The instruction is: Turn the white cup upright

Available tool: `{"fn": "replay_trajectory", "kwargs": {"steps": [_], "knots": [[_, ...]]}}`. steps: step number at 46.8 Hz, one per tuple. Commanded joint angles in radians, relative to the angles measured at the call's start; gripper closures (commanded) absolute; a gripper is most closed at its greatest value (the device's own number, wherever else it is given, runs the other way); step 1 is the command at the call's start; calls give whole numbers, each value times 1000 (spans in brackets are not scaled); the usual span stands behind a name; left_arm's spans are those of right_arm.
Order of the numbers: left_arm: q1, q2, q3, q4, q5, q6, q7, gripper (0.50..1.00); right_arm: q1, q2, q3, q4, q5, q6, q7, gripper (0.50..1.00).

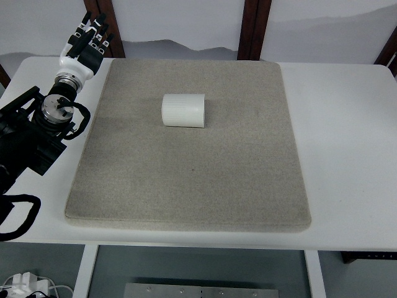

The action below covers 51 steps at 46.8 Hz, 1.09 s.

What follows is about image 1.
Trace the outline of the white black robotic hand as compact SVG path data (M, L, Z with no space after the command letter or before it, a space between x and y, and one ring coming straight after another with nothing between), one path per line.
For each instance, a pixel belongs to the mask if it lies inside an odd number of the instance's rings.
M85 32L90 18L91 12L87 11L74 34L70 36L68 43L63 48L59 59L60 70L56 74L55 81L61 81L62 79L87 81L98 72L103 58L91 57L90 54L83 55L81 52L92 40L91 47L98 47L97 51L104 55L114 34L110 34L100 44L109 27L108 24L104 24L106 14L101 13L93 21L90 21L87 32Z

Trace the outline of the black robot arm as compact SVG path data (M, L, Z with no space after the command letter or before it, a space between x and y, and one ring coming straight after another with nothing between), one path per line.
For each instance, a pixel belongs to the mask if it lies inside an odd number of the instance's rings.
M105 35L104 13L90 18L87 12L61 52L48 94L34 86L1 108L1 194L27 168L44 175L66 149L63 141L85 131L91 113L76 98L98 72L114 37Z

